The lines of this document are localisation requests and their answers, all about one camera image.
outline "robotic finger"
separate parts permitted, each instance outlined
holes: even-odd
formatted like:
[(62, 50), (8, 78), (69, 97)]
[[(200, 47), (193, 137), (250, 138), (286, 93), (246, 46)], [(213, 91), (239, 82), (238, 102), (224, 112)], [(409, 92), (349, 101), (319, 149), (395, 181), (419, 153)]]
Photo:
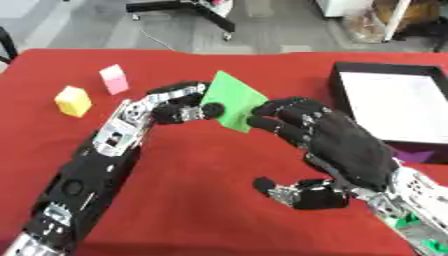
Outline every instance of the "robotic finger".
[(333, 180), (301, 180), (290, 186), (275, 184), (266, 177), (254, 180), (253, 187), (269, 198), (296, 210), (345, 208), (348, 195), (334, 187)]

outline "red tablecloth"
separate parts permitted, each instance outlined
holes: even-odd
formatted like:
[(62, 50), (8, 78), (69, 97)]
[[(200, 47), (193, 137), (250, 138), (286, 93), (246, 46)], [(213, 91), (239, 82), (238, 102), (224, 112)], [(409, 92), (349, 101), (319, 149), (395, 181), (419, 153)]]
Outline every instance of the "red tablecloth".
[[(141, 50), (32, 50), (0, 74), (0, 249), (19, 233), (36, 196), (58, 167), (119, 102), (179, 80), (210, 80), (225, 70), (270, 98), (329, 101), (335, 61), (437, 64), (446, 54), (297, 53), (198, 56)], [(98, 71), (125, 70), (131, 90), (107, 94)], [(65, 85), (85, 88), (94, 107), (82, 119), (53, 99)], [(279, 183), (320, 177), (292, 147), (262, 131), (215, 122), (156, 127), (143, 158), (79, 255), (410, 255), (361, 202), (349, 209), (299, 212), (268, 200), (252, 179)], [(415, 166), (441, 183), (447, 167)]]

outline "gray floor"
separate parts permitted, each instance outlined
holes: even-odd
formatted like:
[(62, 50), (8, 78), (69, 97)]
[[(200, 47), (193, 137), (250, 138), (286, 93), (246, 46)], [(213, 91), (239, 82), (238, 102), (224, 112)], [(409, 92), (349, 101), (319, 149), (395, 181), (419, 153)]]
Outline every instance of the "gray floor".
[(353, 43), (338, 20), (325, 20), (314, 0), (235, 0), (231, 42), (188, 12), (125, 13), (126, 0), (40, 0), (23, 15), (2, 18), (21, 51), (29, 48), (164, 48), (141, 30), (178, 51), (201, 54), (273, 54), (297, 51), (426, 52), (426, 39), (387, 44)]

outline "yellow cube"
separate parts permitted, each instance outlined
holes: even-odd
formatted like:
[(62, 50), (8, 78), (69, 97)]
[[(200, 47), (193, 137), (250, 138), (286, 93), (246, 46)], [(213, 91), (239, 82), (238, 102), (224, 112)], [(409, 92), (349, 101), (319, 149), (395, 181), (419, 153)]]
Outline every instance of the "yellow cube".
[(72, 86), (66, 86), (54, 100), (62, 113), (75, 117), (82, 117), (92, 106), (86, 91)]

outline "wire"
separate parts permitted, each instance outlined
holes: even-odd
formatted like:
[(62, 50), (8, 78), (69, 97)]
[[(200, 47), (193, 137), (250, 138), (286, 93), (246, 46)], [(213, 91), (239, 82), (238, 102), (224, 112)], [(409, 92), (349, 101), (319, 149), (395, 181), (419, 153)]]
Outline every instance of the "wire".
[(164, 43), (163, 41), (151, 36), (150, 34), (146, 33), (146, 31), (140, 26), (140, 31), (143, 33), (143, 35), (145, 35), (147, 38), (156, 41), (157, 43), (165, 46), (166, 48), (170, 49), (171, 51), (176, 51), (176, 49), (174, 49), (173, 47), (171, 47), (169, 44)]

